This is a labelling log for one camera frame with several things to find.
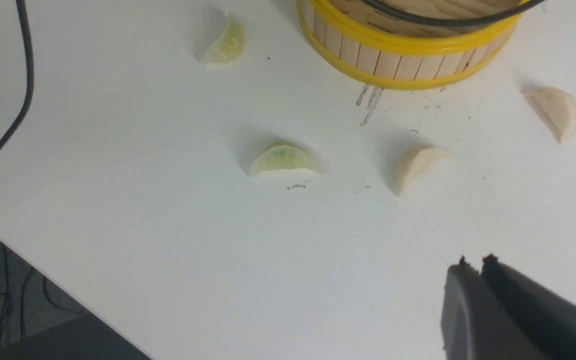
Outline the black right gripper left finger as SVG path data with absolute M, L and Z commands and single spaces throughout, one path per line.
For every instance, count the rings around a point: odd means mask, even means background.
M 447 360 L 551 360 L 464 256 L 446 271 L 440 318 Z

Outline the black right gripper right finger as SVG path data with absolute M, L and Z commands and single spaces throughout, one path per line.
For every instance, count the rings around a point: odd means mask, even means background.
M 576 360 L 576 304 L 493 254 L 482 261 L 483 279 L 530 342 L 549 360 Z

